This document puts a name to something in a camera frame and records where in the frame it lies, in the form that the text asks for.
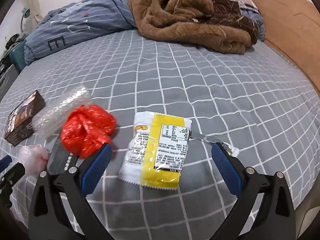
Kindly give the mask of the bubble wrap roll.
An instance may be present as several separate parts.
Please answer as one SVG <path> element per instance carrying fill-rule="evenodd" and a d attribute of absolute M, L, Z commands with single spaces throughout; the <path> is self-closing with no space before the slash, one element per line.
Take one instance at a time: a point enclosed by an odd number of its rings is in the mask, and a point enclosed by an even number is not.
<path fill-rule="evenodd" d="M 79 85 L 41 109 L 32 119 L 32 128 L 39 136 L 48 138 L 61 129 L 73 110 L 91 104 L 90 91 L 84 85 Z"/>

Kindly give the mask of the brown fleece blanket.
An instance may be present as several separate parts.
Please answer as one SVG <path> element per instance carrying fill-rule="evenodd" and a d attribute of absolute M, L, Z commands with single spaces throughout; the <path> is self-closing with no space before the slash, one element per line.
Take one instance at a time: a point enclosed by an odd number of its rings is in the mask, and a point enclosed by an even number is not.
<path fill-rule="evenodd" d="M 258 25 L 239 0 L 128 0 L 135 24 L 149 39 L 197 44 L 243 54 L 256 44 Z"/>

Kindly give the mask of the grey checked bed sheet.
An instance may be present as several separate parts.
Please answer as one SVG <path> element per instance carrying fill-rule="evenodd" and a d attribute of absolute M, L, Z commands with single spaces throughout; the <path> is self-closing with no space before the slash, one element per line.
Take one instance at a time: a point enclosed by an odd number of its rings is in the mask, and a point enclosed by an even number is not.
<path fill-rule="evenodd" d="M 115 239 L 209 239 L 231 195 L 210 146 L 189 142 L 176 190 L 118 179 L 134 116 L 152 111 L 189 118 L 191 129 L 240 150 L 259 173 L 283 172 L 298 206 L 319 173 L 319 96 L 309 79 L 266 44 L 244 55 L 147 40 L 127 30 L 82 42 L 33 62 L 1 100 L 9 114 L 37 90 L 46 103 L 79 85 L 117 119 L 114 158 L 87 200 Z"/>

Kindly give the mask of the small clear wrapper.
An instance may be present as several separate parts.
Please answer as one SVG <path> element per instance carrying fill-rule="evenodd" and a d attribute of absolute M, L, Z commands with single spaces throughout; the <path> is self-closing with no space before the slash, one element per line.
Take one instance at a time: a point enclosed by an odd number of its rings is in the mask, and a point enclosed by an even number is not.
<path fill-rule="evenodd" d="M 197 140 L 202 140 L 203 142 L 210 144 L 210 145 L 220 143 L 231 157 L 237 158 L 240 153 L 240 150 L 237 147 L 235 147 L 227 142 L 223 142 L 220 139 L 217 139 L 216 137 L 214 137 L 213 135 L 202 135 L 200 133 L 190 131 L 189 137 L 193 138 L 193 139 L 197 139 Z"/>

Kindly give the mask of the grey suitcase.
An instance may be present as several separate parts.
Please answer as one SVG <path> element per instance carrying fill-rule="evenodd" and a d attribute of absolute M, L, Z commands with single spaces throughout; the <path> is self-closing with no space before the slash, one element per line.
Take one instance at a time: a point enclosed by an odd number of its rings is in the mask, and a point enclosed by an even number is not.
<path fill-rule="evenodd" d="M 1 65 L 0 76 L 0 101 L 3 99 L 13 82 L 18 77 L 19 72 L 12 64 L 10 66 Z"/>

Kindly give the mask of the yellow white snack packet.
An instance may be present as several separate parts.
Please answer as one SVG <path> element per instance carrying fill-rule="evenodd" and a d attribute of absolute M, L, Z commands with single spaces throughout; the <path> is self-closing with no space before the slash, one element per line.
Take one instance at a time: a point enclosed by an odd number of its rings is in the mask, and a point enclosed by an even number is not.
<path fill-rule="evenodd" d="M 160 190 L 175 190 L 180 182 L 192 121 L 189 118 L 144 111 L 135 114 L 119 179 Z"/>

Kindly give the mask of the teal suitcase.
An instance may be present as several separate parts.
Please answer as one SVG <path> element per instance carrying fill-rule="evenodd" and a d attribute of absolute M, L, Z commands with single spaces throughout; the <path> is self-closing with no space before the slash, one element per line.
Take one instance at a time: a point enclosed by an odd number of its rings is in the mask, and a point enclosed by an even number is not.
<path fill-rule="evenodd" d="M 15 43 L 13 48 L 9 53 L 9 57 L 12 61 L 12 64 L 15 66 L 17 71 L 20 73 L 25 66 L 27 65 L 24 59 L 24 46 L 26 43 L 26 39 L 19 43 Z"/>

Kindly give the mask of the blue striped duvet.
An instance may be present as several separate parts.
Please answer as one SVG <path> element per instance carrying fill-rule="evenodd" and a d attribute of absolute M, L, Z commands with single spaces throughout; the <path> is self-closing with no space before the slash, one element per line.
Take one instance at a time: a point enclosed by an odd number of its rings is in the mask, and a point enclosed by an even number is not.
<path fill-rule="evenodd" d="M 78 43 L 136 27 L 127 0 L 82 0 L 48 12 L 24 45 L 27 65 Z"/>

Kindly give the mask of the blue desk lamp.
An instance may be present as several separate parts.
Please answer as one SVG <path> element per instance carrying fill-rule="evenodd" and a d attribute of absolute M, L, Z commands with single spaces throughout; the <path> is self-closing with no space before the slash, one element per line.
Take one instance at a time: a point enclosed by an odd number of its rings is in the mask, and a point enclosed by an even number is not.
<path fill-rule="evenodd" d="M 24 19 L 27 19 L 29 16 L 30 16 L 30 9 L 23 8 L 22 9 L 22 18 L 21 18 L 21 23 L 20 23 L 21 32 L 23 32 L 23 21 L 24 21 Z"/>

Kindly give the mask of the wooden headboard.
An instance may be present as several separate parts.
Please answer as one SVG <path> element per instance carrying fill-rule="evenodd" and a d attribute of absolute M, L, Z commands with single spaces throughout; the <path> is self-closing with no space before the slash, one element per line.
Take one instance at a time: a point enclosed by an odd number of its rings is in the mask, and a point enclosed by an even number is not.
<path fill-rule="evenodd" d="M 266 40 L 295 63 L 319 90 L 319 12 L 308 0 L 252 0 L 266 26 Z"/>

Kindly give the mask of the clear plastic bag red print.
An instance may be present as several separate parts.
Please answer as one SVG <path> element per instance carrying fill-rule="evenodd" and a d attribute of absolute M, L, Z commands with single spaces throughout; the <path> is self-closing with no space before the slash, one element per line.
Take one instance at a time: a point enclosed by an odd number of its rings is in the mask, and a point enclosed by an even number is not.
<path fill-rule="evenodd" d="M 22 146 L 19 149 L 17 162 L 25 169 L 25 176 L 38 176 L 48 163 L 50 151 L 42 145 Z"/>

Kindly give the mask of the brown cookie box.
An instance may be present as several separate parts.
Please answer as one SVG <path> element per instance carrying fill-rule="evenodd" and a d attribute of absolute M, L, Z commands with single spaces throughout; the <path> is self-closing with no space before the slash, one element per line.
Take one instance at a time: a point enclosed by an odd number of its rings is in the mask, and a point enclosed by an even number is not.
<path fill-rule="evenodd" d="M 4 139 L 12 146 L 17 146 L 31 137 L 34 133 L 32 119 L 45 106 L 46 103 L 38 90 L 32 92 L 9 114 Z"/>

